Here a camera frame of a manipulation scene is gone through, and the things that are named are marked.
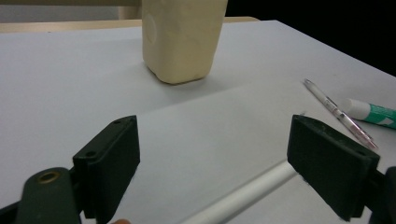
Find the white tube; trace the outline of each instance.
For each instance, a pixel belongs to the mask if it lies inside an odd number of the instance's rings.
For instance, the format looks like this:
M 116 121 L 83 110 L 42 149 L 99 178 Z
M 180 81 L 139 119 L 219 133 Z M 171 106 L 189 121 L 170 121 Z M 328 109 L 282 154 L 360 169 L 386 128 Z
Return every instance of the white tube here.
M 287 161 L 282 161 L 279 165 L 249 181 L 218 202 L 209 205 L 201 212 L 188 218 L 182 224 L 218 224 L 248 208 L 257 200 L 286 183 L 296 174 Z

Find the gripper screw hole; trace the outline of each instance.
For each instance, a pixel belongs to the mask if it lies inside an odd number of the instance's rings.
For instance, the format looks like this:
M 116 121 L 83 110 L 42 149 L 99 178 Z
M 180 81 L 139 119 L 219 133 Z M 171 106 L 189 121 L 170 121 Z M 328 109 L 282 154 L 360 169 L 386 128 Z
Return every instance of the gripper screw hole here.
M 48 183 L 50 183 L 50 182 L 52 182 L 52 181 L 58 179 L 58 177 L 59 177 L 60 175 L 61 175 L 61 174 L 59 174 L 58 172 L 55 172 L 55 171 L 47 172 L 47 173 L 41 175 L 41 176 L 38 178 L 38 183 L 40 183 L 40 184 L 48 184 Z

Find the pen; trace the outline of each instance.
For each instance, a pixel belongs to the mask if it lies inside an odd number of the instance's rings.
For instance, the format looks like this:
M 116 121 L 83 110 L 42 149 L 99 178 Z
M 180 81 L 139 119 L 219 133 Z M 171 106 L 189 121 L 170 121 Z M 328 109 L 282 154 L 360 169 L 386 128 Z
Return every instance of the pen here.
M 378 149 L 378 146 L 373 142 L 373 138 L 365 132 L 355 121 L 353 121 L 344 111 L 340 110 L 338 106 L 321 91 L 317 85 L 308 79 L 304 80 L 306 88 L 320 100 L 321 103 L 338 119 L 341 123 L 346 126 L 349 131 L 356 137 L 360 142 L 372 150 Z

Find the marker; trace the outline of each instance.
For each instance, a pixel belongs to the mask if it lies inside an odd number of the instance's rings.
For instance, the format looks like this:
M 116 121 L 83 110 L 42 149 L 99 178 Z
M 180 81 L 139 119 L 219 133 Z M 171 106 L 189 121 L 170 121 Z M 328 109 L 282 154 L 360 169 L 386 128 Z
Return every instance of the marker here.
M 373 142 L 373 138 L 365 132 L 355 121 L 353 121 L 344 111 L 340 110 L 338 106 L 321 91 L 317 85 L 308 79 L 304 80 L 306 88 L 320 100 L 320 102 L 338 119 L 358 140 L 367 148 L 377 150 L 378 146 Z
M 396 110 L 394 109 L 353 99 L 342 101 L 340 108 L 353 119 L 396 129 Z

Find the white table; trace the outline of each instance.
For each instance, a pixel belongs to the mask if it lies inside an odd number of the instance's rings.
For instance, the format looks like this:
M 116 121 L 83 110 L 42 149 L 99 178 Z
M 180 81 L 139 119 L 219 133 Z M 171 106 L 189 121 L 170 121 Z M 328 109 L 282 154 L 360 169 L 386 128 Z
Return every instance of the white table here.
M 0 34 L 0 207 L 36 172 L 71 168 L 110 121 L 137 115 L 141 163 L 114 218 L 179 223 L 286 159 L 293 114 L 353 138 L 304 78 L 336 103 L 396 107 L 395 77 L 279 21 L 224 24 L 209 76 L 183 85 L 152 75 L 141 45 L 140 27 Z M 378 170 L 395 165 L 396 132 L 360 125 L 380 147 Z M 296 176 L 228 223 L 344 222 Z

